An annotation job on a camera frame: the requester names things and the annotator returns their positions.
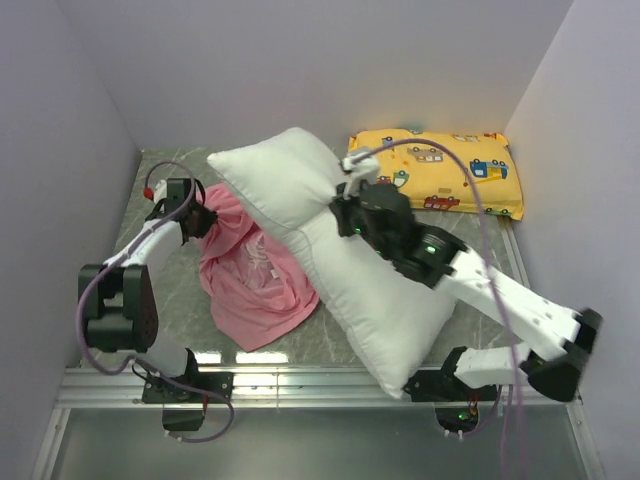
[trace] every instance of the red cable end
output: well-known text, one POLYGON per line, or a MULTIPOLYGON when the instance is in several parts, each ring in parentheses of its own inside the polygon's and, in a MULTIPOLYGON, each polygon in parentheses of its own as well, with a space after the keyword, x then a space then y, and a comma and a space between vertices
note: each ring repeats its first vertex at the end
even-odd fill
POLYGON ((151 189, 150 187, 145 187, 142 191, 142 194, 144 195, 144 198, 148 198, 149 200, 153 201, 153 189, 151 189))

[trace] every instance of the gray wall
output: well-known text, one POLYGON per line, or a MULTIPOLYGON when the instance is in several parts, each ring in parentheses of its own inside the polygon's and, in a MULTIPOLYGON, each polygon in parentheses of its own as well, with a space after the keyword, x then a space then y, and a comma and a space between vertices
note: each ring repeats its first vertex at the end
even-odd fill
POLYGON ((59 0, 136 142, 501 131, 571 0, 59 0))
POLYGON ((576 0, 506 130, 534 287, 606 320, 583 393, 612 480, 640 471, 639 7, 576 0))
POLYGON ((76 352, 78 269, 112 249, 137 154, 55 2, 1 2, 0 63, 0 476, 22 480, 76 352))

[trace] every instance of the pink fabric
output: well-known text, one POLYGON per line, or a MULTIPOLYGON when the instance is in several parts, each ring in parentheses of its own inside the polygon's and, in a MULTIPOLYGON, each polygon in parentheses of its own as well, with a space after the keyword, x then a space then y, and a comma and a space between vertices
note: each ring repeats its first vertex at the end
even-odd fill
POLYGON ((218 213, 196 241, 211 315, 244 350, 263 347, 302 323, 318 294, 289 251, 265 235, 226 186, 207 188, 205 205, 218 213))

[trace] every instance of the white pillow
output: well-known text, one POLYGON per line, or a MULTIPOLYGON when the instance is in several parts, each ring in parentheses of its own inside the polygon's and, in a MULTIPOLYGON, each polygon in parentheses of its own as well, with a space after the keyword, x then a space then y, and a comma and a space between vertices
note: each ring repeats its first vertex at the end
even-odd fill
POLYGON ((207 160, 256 223, 295 256, 380 386, 400 398, 454 300, 404 278, 362 238, 338 235, 328 205, 345 177, 309 132, 292 128, 207 160))

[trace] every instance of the pillow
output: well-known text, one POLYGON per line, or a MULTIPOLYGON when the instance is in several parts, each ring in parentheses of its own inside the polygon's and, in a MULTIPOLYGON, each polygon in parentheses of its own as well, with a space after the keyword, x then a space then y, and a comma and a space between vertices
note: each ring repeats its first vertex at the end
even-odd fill
POLYGON ((292 128, 215 153, 208 163, 267 235, 294 255, 366 368, 400 398, 454 300, 404 278, 362 238, 338 235, 328 205, 345 177, 312 134, 292 128))
MULTIPOLYGON (((389 129, 360 132, 349 150, 380 147, 394 140, 424 138, 454 152, 473 175, 485 212, 521 220, 522 191, 509 143, 499 133, 457 135, 389 129)), ((464 173, 446 155, 427 145, 401 145, 376 155, 378 182, 395 183, 411 199, 413 208, 476 213, 473 194, 464 173)))

